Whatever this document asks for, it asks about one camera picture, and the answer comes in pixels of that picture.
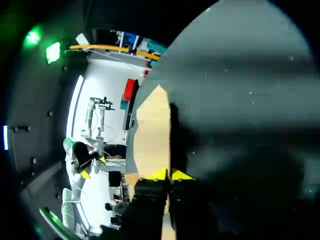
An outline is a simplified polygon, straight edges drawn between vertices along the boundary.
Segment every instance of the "green light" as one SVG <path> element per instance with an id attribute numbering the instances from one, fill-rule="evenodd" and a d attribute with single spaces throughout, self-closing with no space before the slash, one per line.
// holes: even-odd
<path id="1" fill-rule="evenodd" d="M 57 217 L 57 215 L 55 215 L 52 211 L 50 211 L 50 215 L 52 216 L 52 219 L 56 222 L 56 223 L 60 223 L 60 219 Z"/>
<path id="2" fill-rule="evenodd" d="M 26 39 L 30 44 L 38 44 L 40 36 L 35 31 L 31 31 L 27 34 Z"/>
<path id="3" fill-rule="evenodd" d="M 60 58 L 60 42 L 56 42 L 55 44 L 47 47 L 45 52 L 48 64 L 57 61 Z"/>
<path id="4" fill-rule="evenodd" d="M 42 34 L 41 34 L 40 26 L 33 27 L 25 36 L 23 41 L 23 47 L 31 48 L 36 46 L 41 40 L 41 37 L 42 37 Z"/>

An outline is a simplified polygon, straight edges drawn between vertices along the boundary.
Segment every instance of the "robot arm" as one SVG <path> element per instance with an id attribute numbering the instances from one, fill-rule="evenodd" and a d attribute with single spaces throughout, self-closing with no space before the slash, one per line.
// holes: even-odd
<path id="1" fill-rule="evenodd" d="M 92 118 L 93 112 L 96 109 L 96 104 L 98 104 L 98 109 L 100 110 L 100 127 L 97 128 L 98 133 L 96 138 L 92 139 Z M 105 111 L 115 110 L 111 108 L 112 104 L 113 103 L 111 101 L 107 101 L 106 97 L 104 97 L 104 99 L 90 97 L 85 117 L 85 129 L 81 131 L 81 136 L 84 137 L 86 141 L 94 147 L 94 151 L 100 156 L 104 155 L 104 138 L 101 137 L 101 132 L 105 130 Z M 98 174 L 101 163 L 94 159 L 92 165 L 94 167 L 94 172 Z"/>

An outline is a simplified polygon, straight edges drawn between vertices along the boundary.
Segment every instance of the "table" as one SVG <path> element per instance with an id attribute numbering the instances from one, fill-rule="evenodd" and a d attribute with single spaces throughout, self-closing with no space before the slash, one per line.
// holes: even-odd
<path id="1" fill-rule="evenodd" d="M 158 84 L 171 104 L 171 165 L 210 189 L 221 228 L 259 228 L 261 216 L 273 219 L 297 195 L 314 198 L 319 73 L 308 44 L 276 7 L 223 0 L 208 8 L 148 74 L 133 117 Z M 127 173 L 137 173 L 138 125 L 128 133 Z"/>

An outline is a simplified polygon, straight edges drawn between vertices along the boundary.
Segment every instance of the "black panel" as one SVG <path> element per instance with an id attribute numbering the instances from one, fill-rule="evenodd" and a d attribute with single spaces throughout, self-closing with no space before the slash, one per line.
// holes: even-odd
<path id="1" fill-rule="evenodd" d="M 86 27 L 137 34 L 169 46 L 193 19 L 216 2 L 88 0 Z"/>

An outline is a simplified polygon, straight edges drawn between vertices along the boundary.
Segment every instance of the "red box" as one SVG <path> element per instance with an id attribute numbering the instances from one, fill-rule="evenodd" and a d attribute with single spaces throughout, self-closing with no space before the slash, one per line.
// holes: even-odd
<path id="1" fill-rule="evenodd" d="M 122 96 L 123 101 L 128 101 L 128 102 L 130 101 L 132 92 L 134 90 L 134 85 L 135 85 L 135 80 L 129 78 L 128 81 L 126 82 L 126 86 Z"/>

